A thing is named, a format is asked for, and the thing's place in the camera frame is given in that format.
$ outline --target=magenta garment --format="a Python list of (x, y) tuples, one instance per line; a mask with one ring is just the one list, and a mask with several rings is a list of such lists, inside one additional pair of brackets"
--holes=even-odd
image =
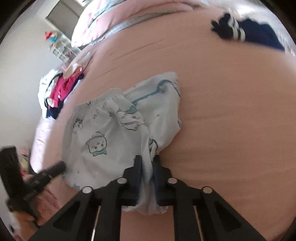
[(75, 72), (73, 75), (71, 75), (68, 79), (64, 79), (63, 76), (61, 76), (54, 89), (52, 90), (49, 98), (53, 101), (52, 107), (58, 107), (59, 102), (63, 101), (68, 94), (71, 92), (72, 87), (76, 81), (76, 79), (83, 73), (83, 68), (80, 69), (80, 71)]

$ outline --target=blue trim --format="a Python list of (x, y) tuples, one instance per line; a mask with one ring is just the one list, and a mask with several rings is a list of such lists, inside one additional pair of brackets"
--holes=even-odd
[(95, 151), (92, 154), (93, 154), (93, 156), (97, 156), (97, 155), (101, 155), (101, 154), (107, 155), (107, 151), (106, 151), (106, 148), (104, 148), (104, 149), (102, 149), (100, 151)]
[(178, 89), (174, 86), (174, 84), (173, 84), (170, 80), (162, 80), (162, 81), (160, 81), (160, 82), (158, 83), (156, 91), (153, 91), (153, 92), (151, 92), (151, 93), (149, 93), (149, 94), (147, 94), (147, 95), (144, 95), (144, 96), (142, 96), (142, 97), (140, 97), (140, 98), (138, 98), (138, 99), (132, 101), (132, 104), (133, 104), (133, 105), (137, 105), (137, 102), (138, 102), (138, 101), (143, 100), (143, 99), (146, 99), (146, 98), (149, 97), (149, 96), (152, 96), (152, 95), (156, 95), (156, 94), (158, 94), (158, 93), (161, 93), (160, 87), (163, 86), (163, 85), (166, 84), (166, 83), (171, 84), (171, 85), (174, 87), (174, 89), (176, 90), (176, 92), (178, 93), (179, 97), (181, 96), (180, 93), (179, 93), (179, 91), (178, 91)]
[(125, 110), (124, 113), (126, 113), (126, 114), (134, 114), (137, 111), (138, 110), (136, 109), (136, 107), (134, 105), (132, 105), (128, 110)]
[(157, 149), (158, 149), (158, 144), (157, 144), (156, 140), (154, 140), (154, 139), (150, 139), (150, 138), (149, 138), (148, 146), (150, 146), (150, 145), (153, 144), (153, 143), (155, 143), (155, 145), (156, 145), (156, 150), (155, 150), (155, 151), (157, 151)]

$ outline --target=silver knob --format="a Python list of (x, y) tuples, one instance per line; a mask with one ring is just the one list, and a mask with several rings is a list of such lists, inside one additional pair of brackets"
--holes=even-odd
[(125, 179), (124, 177), (121, 177), (121, 178), (117, 179), (117, 182), (119, 184), (126, 184), (127, 183), (127, 179)]
[(210, 187), (204, 187), (204, 188), (202, 189), (202, 191), (203, 191), (204, 193), (206, 193), (206, 194), (210, 194), (210, 193), (213, 192), (213, 189), (210, 188)]
[(176, 178), (174, 178), (174, 177), (171, 177), (171, 178), (168, 179), (168, 183), (169, 183), (169, 184), (176, 184), (177, 181), (178, 181), (178, 180), (177, 180)]
[(91, 193), (92, 192), (92, 188), (91, 187), (84, 187), (82, 188), (82, 192), (87, 194), (87, 193)]

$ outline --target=pile of clothes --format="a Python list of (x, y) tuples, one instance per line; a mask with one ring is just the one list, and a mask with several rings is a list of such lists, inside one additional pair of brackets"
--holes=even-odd
[(67, 69), (52, 69), (41, 78), (38, 99), (44, 119), (56, 119), (59, 116), (67, 97), (84, 78), (83, 72), (90, 59), (91, 53), (87, 53), (71, 63)]

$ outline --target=pink bedsheet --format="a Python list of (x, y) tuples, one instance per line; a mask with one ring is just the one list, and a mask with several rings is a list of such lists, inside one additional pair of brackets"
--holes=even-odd
[[(44, 155), (35, 142), (32, 160), (43, 167), (60, 160), (75, 105), (174, 71), (183, 126), (160, 154), (163, 165), (192, 187), (213, 187), (268, 241), (281, 237), (296, 216), (296, 60), (221, 40), (210, 21), (222, 13), (200, 8), (162, 16), (86, 47), (93, 53), (86, 77), (53, 123)], [(61, 204), (75, 194), (61, 179), (50, 190)], [(171, 210), (123, 213), (121, 240), (173, 241)]]

